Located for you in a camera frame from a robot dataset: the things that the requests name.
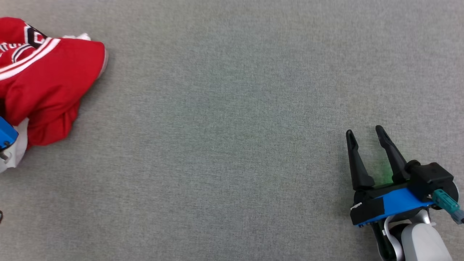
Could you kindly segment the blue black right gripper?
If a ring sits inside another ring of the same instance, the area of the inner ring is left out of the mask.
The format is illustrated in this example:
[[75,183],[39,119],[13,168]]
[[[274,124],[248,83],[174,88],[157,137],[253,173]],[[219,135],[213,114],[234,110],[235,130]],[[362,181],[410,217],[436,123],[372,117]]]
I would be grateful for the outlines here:
[[[376,126],[376,134],[381,147],[386,151],[392,170],[394,183],[403,183],[410,179],[406,172],[406,160],[381,125]],[[384,185],[375,187],[373,177],[368,175],[361,156],[359,145],[351,129],[346,131],[347,150],[352,188],[355,191],[354,203],[350,208],[350,218],[354,226],[376,223],[391,215],[397,215],[433,204],[416,198],[406,185]]]

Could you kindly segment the red shirt white sleeves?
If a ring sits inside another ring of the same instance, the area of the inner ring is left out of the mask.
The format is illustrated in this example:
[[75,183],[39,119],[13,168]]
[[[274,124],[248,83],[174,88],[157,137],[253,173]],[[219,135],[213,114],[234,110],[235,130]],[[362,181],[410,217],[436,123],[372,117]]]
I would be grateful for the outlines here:
[[0,116],[13,126],[29,120],[27,148],[63,140],[107,59],[105,45],[88,36],[48,37],[0,17]]

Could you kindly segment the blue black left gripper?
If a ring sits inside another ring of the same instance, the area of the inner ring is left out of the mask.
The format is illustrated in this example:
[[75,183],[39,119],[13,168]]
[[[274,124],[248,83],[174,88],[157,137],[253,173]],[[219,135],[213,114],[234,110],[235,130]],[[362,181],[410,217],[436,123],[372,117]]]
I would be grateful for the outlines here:
[[18,132],[3,117],[0,117],[0,158],[8,160],[10,156],[5,154],[18,138]]

